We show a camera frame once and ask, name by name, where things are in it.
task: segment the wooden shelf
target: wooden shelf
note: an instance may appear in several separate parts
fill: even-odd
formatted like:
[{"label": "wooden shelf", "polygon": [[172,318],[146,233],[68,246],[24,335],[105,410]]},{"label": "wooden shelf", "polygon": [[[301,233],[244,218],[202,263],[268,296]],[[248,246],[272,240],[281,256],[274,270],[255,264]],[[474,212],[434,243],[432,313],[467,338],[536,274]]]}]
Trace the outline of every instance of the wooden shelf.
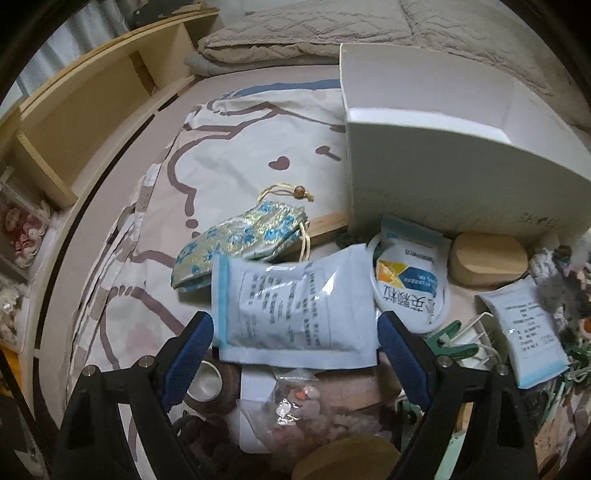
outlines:
[{"label": "wooden shelf", "polygon": [[128,32],[82,56],[26,99],[20,130],[44,159],[43,170],[49,167],[71,188],[118,125],[152,95],[191,75],[184,58],[216,16],[217,9],[204,9]]},{"label": "wooden shelf", "polygon": [[19,132],[14,144],[14,161],[21,171],[26,171],[33,182],[45,192],[59,208],[67,209],[78,199],[64,181],[47,164],[27,136]]},{"label": "wooden shelf", "polygon": [[28,328],[20,356],[22,391],[30,406],[41,308],[69,232],[125,144],[151,115],[195,81],[184,58],[210,33],[217,12],[208,8],[176,15],[94,49],[0,121],[0,160],[13,161],[63,209],[46,233],[30,284]]}]

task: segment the heart pattern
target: heart pattern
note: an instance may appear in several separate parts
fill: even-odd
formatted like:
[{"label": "heart pattern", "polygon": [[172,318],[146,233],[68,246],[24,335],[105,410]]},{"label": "heart pattern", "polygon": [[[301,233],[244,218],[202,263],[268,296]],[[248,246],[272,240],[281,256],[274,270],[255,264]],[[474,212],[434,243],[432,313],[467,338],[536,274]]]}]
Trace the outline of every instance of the heart pattern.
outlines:
[{"label": "heart pattern", "polygon": [[277,160],[270,161],[269,166],[273,170],[287,170],[290,167],[290,159],[284,156],[280,156]]}]

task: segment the metal screw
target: metal screw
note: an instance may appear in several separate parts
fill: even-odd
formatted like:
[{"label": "metal screw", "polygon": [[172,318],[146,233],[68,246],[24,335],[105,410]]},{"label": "metal screw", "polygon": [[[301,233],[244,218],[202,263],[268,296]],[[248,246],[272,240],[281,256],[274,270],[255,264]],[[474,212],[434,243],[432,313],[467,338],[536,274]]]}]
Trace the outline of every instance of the metal screw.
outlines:
[{"label": "metal screw", "polygon": [[453,358],[449,355],[439,355],[437,357],[437,363],[440,367],[449,368],[453,365]]},{"label": "metal screw", "polygon": [[506,377],[507,375],[509,375],[509,367],[505,364],[497,364],[495,366],[495,369],[496,372],[502,377]]},{"label": "metal screw", "polygon": [[90,377],[92,376],[92,374],[94,374],[96,372],[96,366],[95,365],[87,365],[86,367],[84,367],[84,369],[82,370],[82,375],[84,375],[85,377]]},{"label": "metal screw", "polygon": [[138,360],[138,365],[142,368],[151,367],[154,363],[154,357],[152,355],[144,355]]}]

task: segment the white packet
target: white packet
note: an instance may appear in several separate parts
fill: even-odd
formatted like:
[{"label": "white packet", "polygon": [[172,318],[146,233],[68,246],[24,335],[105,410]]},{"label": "white packet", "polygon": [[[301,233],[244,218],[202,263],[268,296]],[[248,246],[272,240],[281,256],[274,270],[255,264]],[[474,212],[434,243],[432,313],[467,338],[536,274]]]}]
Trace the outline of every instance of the white packet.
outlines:
[{"label": "white packet", "polygon": [[318,369],[376,365],[370,271],[365,245],[298,264],[217,255],[212,310],[220,359]]},{"label": "white packet", "polygon": [[541,306],[531,277],[498,290],[479,293],[501,325],[519,388],[531,388],[564,372],[569,359]]},{"label": "white packet", "polygon": [[[444,299],[452,241],[435,230],[384,215],[381,242],[386,250],[378,259],[376,277],[385,303],[412,333],[436,330],[449,309]],[[379,280],[380,260],[382,266],[384,262],[398,264],[388,268],[397,274],[394,281]]]}]

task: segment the blue gripper pad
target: blue gripper pad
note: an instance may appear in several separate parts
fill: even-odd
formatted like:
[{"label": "blue gripper pad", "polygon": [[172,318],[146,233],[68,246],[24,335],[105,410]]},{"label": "blue gripper pad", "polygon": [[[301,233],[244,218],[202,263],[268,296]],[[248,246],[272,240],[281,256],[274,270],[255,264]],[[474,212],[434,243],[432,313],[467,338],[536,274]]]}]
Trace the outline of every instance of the blue gripper pad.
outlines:
[{"label": "blue gripper pad", "polygon": [[213,320],[205,313],[164,376],[161,404],[165,412],[183,401],[212,340]]},{"label": "blue gripper pad", "polygon": [[427,411],[431,406],[427,373],[385,313],[378,318],[378,340],[408,399]]}]

